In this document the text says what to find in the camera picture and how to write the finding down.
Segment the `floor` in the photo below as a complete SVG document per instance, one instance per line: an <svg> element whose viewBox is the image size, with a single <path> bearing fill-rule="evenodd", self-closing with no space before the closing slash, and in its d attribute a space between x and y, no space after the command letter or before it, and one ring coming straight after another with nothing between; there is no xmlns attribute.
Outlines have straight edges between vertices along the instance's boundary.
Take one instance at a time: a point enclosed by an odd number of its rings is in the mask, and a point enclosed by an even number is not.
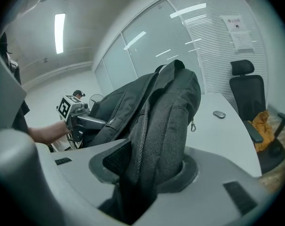
<svg viewBox="0 0 285 226"><path fill-rule="evenodd" d="M280 120L278 117L270 116L268 122L272 126L272 130L274 132L277 129ZM285 128L277 138L285 148ZM260 177L259 180L270 192L277 192L285 182L285 159L272 171L265 173L262 177Z"/></svg>

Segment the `black pad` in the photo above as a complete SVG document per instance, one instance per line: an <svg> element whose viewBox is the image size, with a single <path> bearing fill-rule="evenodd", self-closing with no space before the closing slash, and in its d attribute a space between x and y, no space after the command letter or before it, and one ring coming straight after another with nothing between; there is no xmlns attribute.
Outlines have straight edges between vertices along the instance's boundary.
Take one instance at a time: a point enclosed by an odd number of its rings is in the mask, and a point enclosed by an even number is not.
<svg viewBox="0 0 285 226"><path fill-rule="evenodd" d="M70 162L70 161L71 161L70 158L64 157L62 159L55 160L55 163L59 166L61 164L64 164L64 163L67 163L67 162Z"/></svg>
<svg viewBox="0 0 285 226"><path fill-rule="evenodd" d="M243 75L254 72L254 65L249 60L238 60L230 63L232 75Z"/></svg>
<svg viewBox="0 0 285 226"><path fill-rule="evenodd" d="M241 215L245 215L257 206L257 203L249 195L249 193L239 184L239 182L229 182L223 184L232 201L240 211Z"/></svg>

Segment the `ceiling light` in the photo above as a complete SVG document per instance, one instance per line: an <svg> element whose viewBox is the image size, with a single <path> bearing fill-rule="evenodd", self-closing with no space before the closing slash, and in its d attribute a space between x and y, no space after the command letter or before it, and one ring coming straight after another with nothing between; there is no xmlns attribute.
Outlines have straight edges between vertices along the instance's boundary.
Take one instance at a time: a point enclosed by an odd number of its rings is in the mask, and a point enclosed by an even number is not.
<svg viewBox="0 0 285 226"><path fill-rule="evenodd" d="M166 60L169 60L169 59L171 59L171 58L175 58L175 57L177 57L178 55L175 55L175 56L173 56L173 57L170 57L170 58L167 58Z"/></svg>
<svg viewBox="0 0 285 226"><path fill-rule="evenodd" d="M138 34L134 39L132 39L126 47L124 47L124 50L127 50L128 48L130 48L130 46L132 44L134 44L136 41L138 41L142 36L144 36L146 34L145 31L142 31L140 34Z"/></svg>
<svg viewBox="0 0 285 226"><path fill-rule="evenodd" d="M55 44L57 54L63 53L63 28L65 14L55 15Z"/></svg>
<svg viewBox="0 0 285 226"><path fill-rule="evenodd" d="M162 55L162 54L164 54L164 53L166 53L166 52L168 52L168 51L171 51L171 50L169 49L169 50L167 50L167 51L165 51L165 52L162 52L162 53L160 53L159 55L156 55L155 57L158 57L158 56L160 56L160 55Z"/></svg>
<svg viewBox="0 0 285 226"><path fill-rule="evenodd" d="M195 6L191 6L191 7L188 7L188 8L181 9L178 12L170 14L170 17L171 18L177 17L177 16L179 16L181 14L185 14L185 13L188 13L188 12L191 12L191 11L195 11L195 10L198 10L198 9L201 9L201 8L206 8L206 3L201 3L201 4L198 4L198 5L195 5Z"/></svg>

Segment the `white device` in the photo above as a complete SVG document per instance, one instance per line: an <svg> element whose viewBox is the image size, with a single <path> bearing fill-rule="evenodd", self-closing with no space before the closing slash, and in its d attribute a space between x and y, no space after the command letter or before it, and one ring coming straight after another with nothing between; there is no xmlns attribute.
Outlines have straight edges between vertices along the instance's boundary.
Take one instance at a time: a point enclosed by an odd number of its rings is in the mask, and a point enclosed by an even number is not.
<svg viewBox="0 0 285 226"><path fill-rule="evenodd" d="M82 102L75 96L63 96L57 111L60 115L60 119L67 121L69 114L81 107Z"/></svg>

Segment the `ceiling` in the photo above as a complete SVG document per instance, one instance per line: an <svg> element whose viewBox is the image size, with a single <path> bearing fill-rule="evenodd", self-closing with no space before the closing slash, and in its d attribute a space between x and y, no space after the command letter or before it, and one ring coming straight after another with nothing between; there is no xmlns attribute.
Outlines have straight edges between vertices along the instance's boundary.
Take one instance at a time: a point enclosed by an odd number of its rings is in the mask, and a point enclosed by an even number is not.
<svg viewBox="0 0 285 226"><path fill-rule="evenodd" d="M106 31L131 0L47 0L13 21L6 30L8 51L23 83L93 58ZM55 14L65 13L64 52L56 54Z"/></svg>

